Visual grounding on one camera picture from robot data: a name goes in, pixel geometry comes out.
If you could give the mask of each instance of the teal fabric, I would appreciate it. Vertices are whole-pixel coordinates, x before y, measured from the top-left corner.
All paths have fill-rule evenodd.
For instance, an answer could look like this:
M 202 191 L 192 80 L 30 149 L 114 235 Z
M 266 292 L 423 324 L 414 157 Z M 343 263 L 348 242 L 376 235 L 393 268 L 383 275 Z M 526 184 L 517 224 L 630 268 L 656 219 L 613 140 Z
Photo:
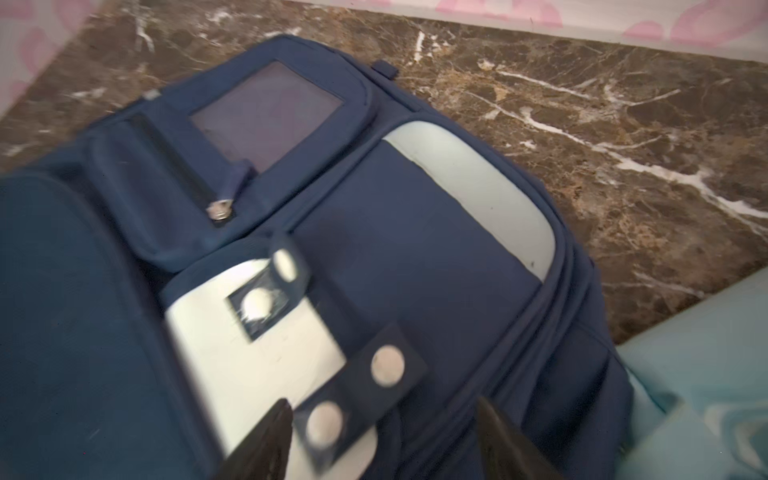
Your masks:
M 768 269 L 618 348 L 635 388 L 618 478 L 768 477 Z

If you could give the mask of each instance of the backpack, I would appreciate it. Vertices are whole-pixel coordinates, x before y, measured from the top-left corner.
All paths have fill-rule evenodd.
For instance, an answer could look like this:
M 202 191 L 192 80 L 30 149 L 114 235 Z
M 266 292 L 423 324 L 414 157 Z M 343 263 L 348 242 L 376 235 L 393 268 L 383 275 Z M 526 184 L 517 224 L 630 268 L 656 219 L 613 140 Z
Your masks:
M 613 477 L 631 388 L 595 265 L 395 74 L 272 38 L 0 180 L 12 474 L 209 478 L 285 398 L 287 478 L 479 478 L 484 396 L 562 475 Z

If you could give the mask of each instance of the fabric pocket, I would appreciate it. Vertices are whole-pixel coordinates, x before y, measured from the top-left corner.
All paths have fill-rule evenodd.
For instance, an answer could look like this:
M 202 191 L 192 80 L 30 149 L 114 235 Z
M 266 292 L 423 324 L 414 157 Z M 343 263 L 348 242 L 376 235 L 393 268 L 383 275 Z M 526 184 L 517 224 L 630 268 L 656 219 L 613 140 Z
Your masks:
M 179 271 L 334 163 L 371 121 L 373 98 L 335 52 L 276 38 L 89 132 L 88 174 L 136 253 Z

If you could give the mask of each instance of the zipper pull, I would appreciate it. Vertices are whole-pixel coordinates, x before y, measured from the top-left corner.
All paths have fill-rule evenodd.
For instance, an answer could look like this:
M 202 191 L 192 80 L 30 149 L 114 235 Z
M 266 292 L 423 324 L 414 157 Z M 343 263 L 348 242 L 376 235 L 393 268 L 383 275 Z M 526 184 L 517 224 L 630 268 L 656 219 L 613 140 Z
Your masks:
M 217 195 L 218 200 L 211 202 L 208 208 L 205 209 L 211 220 L 226 220 L 232 215 L 232 204 L 237 199 L 240 189 L 243 188 L 251 172 L 253 172 L 252 165 L 246 159 L 232 164 L 227 174 L 227 179 Z

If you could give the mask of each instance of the marble floor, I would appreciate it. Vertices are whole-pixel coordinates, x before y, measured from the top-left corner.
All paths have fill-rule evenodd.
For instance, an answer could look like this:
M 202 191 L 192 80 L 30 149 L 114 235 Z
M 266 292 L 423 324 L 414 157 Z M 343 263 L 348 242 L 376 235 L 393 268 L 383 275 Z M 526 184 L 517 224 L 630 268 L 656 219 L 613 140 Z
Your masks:
M 768 265 L 768 65 L 280 0 L 109 2 L 0 121 L 0 171 L 141 92 L 289 32 L 537 175 L 601 269 L 617 342 Z

